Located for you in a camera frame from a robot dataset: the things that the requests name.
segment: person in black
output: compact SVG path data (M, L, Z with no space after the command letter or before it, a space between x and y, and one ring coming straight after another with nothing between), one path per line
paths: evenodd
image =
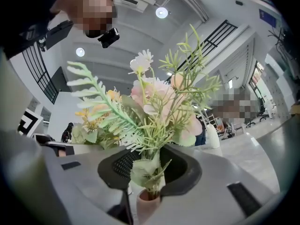
M61 135L61 142L62 143L67 143L68 140L72 139L72 129L74 127L74 124L70 122L66 128L66 130L62 133Z
M113 0L0 0L0 48L7 59L33 45L64 11L79 29L107 30L116 16Z
M200 121L200 123L202 125L202 133L200 135L196 136L195 146L204 145L206 143L204 122L200 118L197 118L197 119Z

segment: ceiling light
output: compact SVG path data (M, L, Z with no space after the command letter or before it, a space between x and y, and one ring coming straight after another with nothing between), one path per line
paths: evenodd
M233 80L231 79L229 82L229 89L233 87Z
M168 16L168 10L165 9L164 7L159 7L158 9L156 9L155 14L159 18L165 18Z
M77 54L78 57L83 57L84 54L85 54L84 49L81 48L81 47L78 47L78 48L76 49L76 54Z

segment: staircase railing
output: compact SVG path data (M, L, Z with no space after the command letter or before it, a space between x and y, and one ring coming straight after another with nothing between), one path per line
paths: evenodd
M59 92L49 76L40 47L37 43L23 51L23 57L34 80L47 98L54 104Z
M203 45L202 48L202 55L203 57L206 57L208 54L210 54L215 48L218 47L220 43L222 43L234 30L236 30L238 27L232 25L227 20L222 22L201 44ZM183 63L177 68L179 70L182 66L186 64L186 60L183 61ZM170 81L172 76L169 76L166 81Z

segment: white flower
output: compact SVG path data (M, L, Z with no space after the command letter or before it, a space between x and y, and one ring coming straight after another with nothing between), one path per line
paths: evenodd
M145 73L149 69L149 67L150 62L143 56L138 56L130 62L130 68L133 70L133 72L131 73Z
M149 52L149 49L147 49L147 52L145 50L138 53L139 55L137 57L135 57L135 59L137 58L144 58L146 60L149 61L149 63L153 62L153 60L151 58L153 58L153 55L151 56L151 52Z

